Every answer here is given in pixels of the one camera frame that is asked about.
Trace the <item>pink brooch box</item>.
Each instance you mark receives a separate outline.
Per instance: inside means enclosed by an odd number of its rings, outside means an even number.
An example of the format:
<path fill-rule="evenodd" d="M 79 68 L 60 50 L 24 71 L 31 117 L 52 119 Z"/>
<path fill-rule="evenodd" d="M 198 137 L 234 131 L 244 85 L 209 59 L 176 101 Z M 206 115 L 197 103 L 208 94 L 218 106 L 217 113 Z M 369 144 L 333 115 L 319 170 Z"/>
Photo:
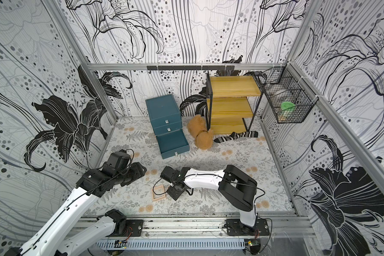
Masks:
<path fill-rule="evenodd" d="M 151 197 L 153 202 L 157 202 L 166 198 L 166 188 L 164 185 L 155 186 L 151 189 Z"/>

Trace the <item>teal drawer cabinet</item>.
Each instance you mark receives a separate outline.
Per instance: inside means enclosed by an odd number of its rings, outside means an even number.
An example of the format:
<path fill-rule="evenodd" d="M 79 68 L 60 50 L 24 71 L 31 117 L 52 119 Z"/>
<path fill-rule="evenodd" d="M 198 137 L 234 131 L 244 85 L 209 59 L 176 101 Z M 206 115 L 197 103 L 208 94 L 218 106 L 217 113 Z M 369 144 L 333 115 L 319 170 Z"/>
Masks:
<path fill-rule="evenodd" d="M 152 125 L 161 157 L 168 159 L 190 150 L 182 130 L 180 109 L 172 95 L 146 100 L 148 116 Z"/>

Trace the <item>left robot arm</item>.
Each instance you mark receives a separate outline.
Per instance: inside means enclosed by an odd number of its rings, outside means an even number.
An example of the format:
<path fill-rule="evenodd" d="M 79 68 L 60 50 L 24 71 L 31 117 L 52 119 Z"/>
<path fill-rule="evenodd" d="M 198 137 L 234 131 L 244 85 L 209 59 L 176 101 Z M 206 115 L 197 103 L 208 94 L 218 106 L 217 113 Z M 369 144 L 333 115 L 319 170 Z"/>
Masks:
<path fill-rule="evenodd" d="M 126 150 L 112 153 L 102 167 L 90 169 L 76 183 L 64 204 L 47 223 L 21 247 L 11 247 L 7 256 L 77 256 L 108 236 L 133 235 L 134 228 L 119 210 L 107 211 L 80 233 L 67 235 L 83 214 L 114 186 L 128 186 L 147 172 Z"/>

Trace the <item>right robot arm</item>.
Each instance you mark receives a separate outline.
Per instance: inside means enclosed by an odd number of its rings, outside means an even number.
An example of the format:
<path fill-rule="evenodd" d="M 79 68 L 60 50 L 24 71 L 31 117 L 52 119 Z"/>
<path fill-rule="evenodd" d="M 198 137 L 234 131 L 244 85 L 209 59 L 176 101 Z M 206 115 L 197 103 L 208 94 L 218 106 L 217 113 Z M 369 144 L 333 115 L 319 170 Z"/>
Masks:
<path fill-rule="evenodd" d="M 256 224 L 255 196 L 258 184 L 233 165 L 217 171 L 202 171 L 190 167 L 183 167 L 178 171 L 167 166 L 160 178 L 170 184 L 166 193 L 175 201 L 188 189 L 212 189 L 239 210 L 240 223 L 243 226 L 253 228 Z"/>

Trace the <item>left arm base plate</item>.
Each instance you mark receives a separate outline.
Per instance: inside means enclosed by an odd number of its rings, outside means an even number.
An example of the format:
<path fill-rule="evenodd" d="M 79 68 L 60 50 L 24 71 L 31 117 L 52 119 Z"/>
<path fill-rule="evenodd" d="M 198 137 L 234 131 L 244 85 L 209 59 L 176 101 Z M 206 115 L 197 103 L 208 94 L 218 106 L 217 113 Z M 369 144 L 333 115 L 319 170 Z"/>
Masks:
<path fill-rule="evenodd" d="M 126 219 L 119 221 L 111 237 L 140 237 L 143 231 L 144 221 L 142 219 Z"/>

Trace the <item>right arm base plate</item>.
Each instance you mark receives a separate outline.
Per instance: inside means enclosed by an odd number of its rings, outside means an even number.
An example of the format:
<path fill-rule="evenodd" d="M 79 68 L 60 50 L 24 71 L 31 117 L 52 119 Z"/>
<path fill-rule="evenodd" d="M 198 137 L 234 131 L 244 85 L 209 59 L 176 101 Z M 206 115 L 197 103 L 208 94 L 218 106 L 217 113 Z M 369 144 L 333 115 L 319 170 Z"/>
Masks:
<path fill-rule="evenodd" d="M 224 228 L 228 236 L 268 236 L 271 234 L 266 219 L 257 218 L 255 225 L 249 227 L 240 222 L 239 219 L 226 219 Z"/>

